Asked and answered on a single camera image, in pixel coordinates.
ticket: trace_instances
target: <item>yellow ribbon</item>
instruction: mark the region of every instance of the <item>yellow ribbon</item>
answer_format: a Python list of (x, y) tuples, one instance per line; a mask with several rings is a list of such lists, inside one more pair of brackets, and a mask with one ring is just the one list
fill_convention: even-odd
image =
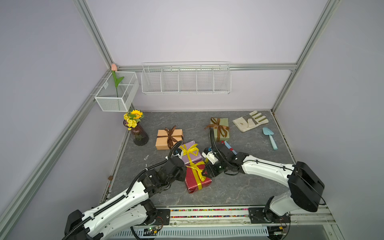
[(184, 144), (183, 146), (180, 146), (181, 150), (183, 150), (183, 156), (187, 155), (189, 162), (192, 162), (191, 157), (189, 154), (193, 154), (197, 156), (199, 154), (199, 149), (196, 147), (197, 143), (192, 145), (190, 148), (187, 149), (187, 146)]
[(204, 182), (206, 177), (204, 177), (202, 175), (202, 172), (204, 169), (200, 169), (198, 166), (205, 164), (205, 163), (204, 162), (198, 162), (198, 163), (194, 164), (191, 161), (189, 163), (191, 166), (187, 166), (187, 167), (192, 168), (192, 173), (193, 173), (193, 176), (195, 177), (195, 180), (197, 182), (197, 187), (199, 188), (199, 190), (201, 190), (203, 188), (201, 185), (201, 182)]
[(189, 154), (193, 154), (193, 155), (197, 156), (199, 154), (199, 149), (196, 146), (197, 146), (197, 144), (194, 144), (190, 148), (187, 149), (187, 146), (184, 144), (183, 146), (180, 146), (180, 148), (181, 148), (181, 150), (183, 150), (182, 155), (183, 156), (187, 155), (187, 157), (189, 159), (189, 164), (190, 164), (190, 166), (187, 166), (187, 167), (192, 168), (192, 173), (193, 173), (193, 176), (195, 177), (197, 187), (199, 188), (199, 190), (201, 190), (203, 188), (201, 185), (201, 182), (204, 182), (206, 177), (204, 177), (202, 175), (202, 172), (204, 169), (200, 169), (198, 166), (205, 164), (205, 163), (204, 162), (198, 162), (195, 164), (192, 162), (192, 159), (189, 155)]

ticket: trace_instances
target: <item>trowel handle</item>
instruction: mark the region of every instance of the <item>trowel handle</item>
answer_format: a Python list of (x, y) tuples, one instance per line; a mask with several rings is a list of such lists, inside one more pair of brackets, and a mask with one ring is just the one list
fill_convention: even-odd
[(273, 140), (272, 135), (269, 135), (269, 139), (271, 140), (271, 144), (272, 144), (273, 149), (274, 149), (274, 150), (277, 150), (277, 146), (276, 146), (275, 141)]

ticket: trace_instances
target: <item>wall-mounted shelf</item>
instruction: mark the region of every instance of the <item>wall-mounted shelf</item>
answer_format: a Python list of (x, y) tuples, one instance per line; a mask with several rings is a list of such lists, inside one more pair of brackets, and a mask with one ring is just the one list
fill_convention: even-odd
[(231, 92), (229, 66), (229, 62), (143, 63), (142, 91), (144, 94), (228, 94)]
[(128, 112), (139, 88), (139, 81), (135, 72), (116, 72), (117, 78), (122, 76), (124, 79), (120, 82), (117, 93), (112, 73), (107, 76), (103, 86), (97, 92), (95, 99), (104, 112)]

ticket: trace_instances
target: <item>yellow flower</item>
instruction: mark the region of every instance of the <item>yellow flower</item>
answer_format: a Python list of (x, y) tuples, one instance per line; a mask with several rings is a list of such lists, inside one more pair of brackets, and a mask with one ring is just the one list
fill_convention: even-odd
[(136, 115), (136, 117), (135, 117), (134, 119), (139, 119), (139, 118), (143, 115), (143, 113), (140, 112), (139, 110), (133, 110), (133, 111), (131, 112), (131, 114)]
[(133, 122), (135, 122), (135, 121), (132, 119), (129, 119), (127, 122), (128, 122), (128, 127), (132, 127)]
[(129, 119), (128, 113), (124, 114), (124, 119), (127, 121)]

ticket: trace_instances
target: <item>vase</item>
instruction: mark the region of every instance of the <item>vase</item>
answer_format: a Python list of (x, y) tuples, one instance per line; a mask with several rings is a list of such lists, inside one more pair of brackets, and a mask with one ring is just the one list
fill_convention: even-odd
[[(128, 123), (124, 120), (124, 126), (127, 127)], [(143, 127), (140, 125), (140, 122), (137, 123), (136, 127), (131, 129), (133, 135), (133, 142), (137, 146), (144, 146), (149, 140), (148, 134), (144, 131)]]

